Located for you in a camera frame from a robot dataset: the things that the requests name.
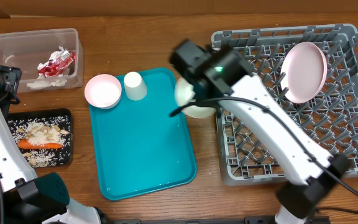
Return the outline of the white napkin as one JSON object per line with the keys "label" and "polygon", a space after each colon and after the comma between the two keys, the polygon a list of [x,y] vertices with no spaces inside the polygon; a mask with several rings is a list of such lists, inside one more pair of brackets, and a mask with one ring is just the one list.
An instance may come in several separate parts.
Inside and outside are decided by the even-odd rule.
{"label": "white napkin", "polygon": [[[58,51],[61,51],[63,49],[64,49],[63,47],[59,46]],[[45,88],[48,88],[51,86],[52,87],[64,86],[65,83],[67,82],[67,79],[65,77],[69,76],[70,70],[71,70],[70,67],[72,65],[75,65],[75,61],[61,75],[56,76],[56,77],[46,78],[43,75],[39,74],[39,77],[37,78],[36,81],[27,83],[26,86],[29,87],[31,90],[42,90],[42,89],[45,89]]]}

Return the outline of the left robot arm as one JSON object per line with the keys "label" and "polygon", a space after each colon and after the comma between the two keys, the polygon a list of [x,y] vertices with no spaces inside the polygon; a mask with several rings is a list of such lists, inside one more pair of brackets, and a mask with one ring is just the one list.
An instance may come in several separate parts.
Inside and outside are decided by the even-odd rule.
{"label": "left robot arm", "polygon": [[55,172],[38,177],[6,123],[17,97],[21,70],[0,65],[0,223],[110,223],[96,207],[70,198]]}

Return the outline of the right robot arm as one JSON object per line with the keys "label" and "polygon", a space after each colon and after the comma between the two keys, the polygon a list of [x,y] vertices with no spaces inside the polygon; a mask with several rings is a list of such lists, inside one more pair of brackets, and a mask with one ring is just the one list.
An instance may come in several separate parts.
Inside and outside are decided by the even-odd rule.
{"label": "right robot arm", "polygon": [[229,110],[262,141],[287,178],[277,192],[275,223],[308,223],[317,205],[340,183],[347,157],[331,155],[277,105],[253,66],[233,48],[217,52],[197,46],[185,67],[198,105]]}

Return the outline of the orange carrot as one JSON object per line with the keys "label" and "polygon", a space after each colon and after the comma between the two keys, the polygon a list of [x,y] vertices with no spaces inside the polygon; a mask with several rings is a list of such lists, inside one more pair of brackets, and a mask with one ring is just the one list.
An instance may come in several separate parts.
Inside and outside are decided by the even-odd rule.
{"label": "orange carrot", "polygon": [[63,146],[58,143],[45,143],[35,145],[30,143],[27,139],[23,139],[17,142],[17,146],[20,149],[60,149]]}

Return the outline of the pink bowl with nuts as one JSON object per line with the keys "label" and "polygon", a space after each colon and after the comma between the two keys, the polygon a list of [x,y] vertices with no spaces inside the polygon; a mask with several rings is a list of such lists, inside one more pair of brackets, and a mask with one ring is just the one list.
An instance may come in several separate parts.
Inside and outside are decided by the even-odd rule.
{"label": "pink bowl with nuts", "polygon": [[112,75],[96,75],[85,86],[86,101],[96,108],[110,109],[115,107],[122,95],[120,81]]}

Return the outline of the red snack wrapper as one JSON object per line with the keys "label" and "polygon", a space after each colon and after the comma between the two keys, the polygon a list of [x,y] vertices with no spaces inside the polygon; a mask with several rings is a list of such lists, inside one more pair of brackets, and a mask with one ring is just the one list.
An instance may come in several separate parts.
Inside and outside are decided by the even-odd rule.
{"label": "red snack wrapper", "polygon": [[46,78],[61,75],[75,61],[76,53],[69,50],[56,51],[51,54],[49,60],[40,63],[37,67],[38,73]]}

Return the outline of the white bowl with rice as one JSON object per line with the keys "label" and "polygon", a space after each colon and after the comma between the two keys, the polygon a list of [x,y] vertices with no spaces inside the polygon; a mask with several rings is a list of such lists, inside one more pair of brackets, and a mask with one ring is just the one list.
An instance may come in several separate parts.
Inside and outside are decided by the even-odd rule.
{"label": "white bowl with rice", "polygon": [[[175,101],[178,106],[183,106],[189,102],[195,101],[195,92],[193,85],[189,84],[184,78],[179,78],[175,85]],[[215,114],[214,108],[189,106],[182,110],[182,112],[192,118],[207,118]]]}

